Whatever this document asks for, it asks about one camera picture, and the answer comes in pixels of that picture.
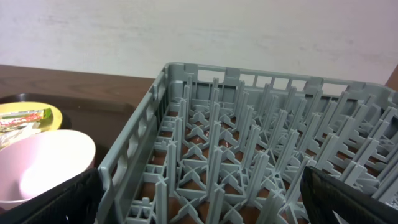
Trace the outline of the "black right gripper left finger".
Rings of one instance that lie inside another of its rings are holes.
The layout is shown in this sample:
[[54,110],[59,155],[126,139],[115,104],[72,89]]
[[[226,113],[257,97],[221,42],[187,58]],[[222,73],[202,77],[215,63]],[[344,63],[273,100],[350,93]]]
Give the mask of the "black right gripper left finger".
[[91,168],[1,214],[1,224],[92,224],[103,196],[98,169]]

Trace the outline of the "green red snack wrapper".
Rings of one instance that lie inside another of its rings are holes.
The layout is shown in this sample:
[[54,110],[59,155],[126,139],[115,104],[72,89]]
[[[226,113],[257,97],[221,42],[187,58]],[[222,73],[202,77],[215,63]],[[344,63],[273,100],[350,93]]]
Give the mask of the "green red snack wrapper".
[[4,113],[1,114],[1,127],[8,128],[24,123],[38,122],[50,118],[51,115],[50,108]]

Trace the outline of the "yellow plate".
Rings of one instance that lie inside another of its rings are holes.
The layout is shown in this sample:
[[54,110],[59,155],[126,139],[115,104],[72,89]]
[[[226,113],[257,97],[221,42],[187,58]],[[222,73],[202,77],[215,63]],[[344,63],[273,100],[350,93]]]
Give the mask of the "yellow plate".
[[15,111],[27,111],[27,110],[41,110],[50,108],[52,110],[52,117],[49,121],[41,122],[39,129],[41,131],[52,131],[60,128],[63,116],[61,111],[47,103],[39,102],[14,102],[14,103],[1,103],[1,113],[10,113]]

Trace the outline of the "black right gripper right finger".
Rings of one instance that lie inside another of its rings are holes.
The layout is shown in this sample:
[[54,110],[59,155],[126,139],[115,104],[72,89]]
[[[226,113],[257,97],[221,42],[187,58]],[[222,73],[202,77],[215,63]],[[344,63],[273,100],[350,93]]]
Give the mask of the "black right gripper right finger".
[[397,210],[379,202],[313,166],[306,166],[300,181],[303,204],[310,223],[395,224]]

